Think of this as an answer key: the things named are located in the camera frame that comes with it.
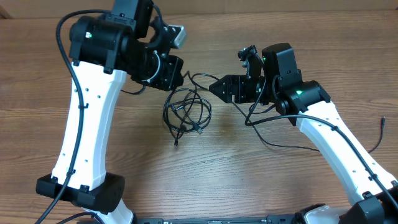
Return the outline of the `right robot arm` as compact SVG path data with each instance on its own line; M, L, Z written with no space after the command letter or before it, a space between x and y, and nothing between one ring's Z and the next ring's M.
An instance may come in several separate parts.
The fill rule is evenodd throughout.
M244 75L226 75L209 90L225 103L270 105L278 119L311 140L340 180L349 208L315 204L293 215L268 215L266 223L396 223L397 179L379 165L342 120L316 81L303 81L288 43L238 52Z

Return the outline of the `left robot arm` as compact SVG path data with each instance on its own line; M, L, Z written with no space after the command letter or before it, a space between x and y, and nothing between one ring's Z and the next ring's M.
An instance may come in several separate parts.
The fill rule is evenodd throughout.
M183 84L183 60L171 55L186 38L166 24L152 1L116 1L112 10L74 12L69 50L61 52L72 76L62 148L36 192L53 203L80 207L98 223L135 223L122 196L124 177L106 170L106 148L118 96L130 78L143 87L172 91Z

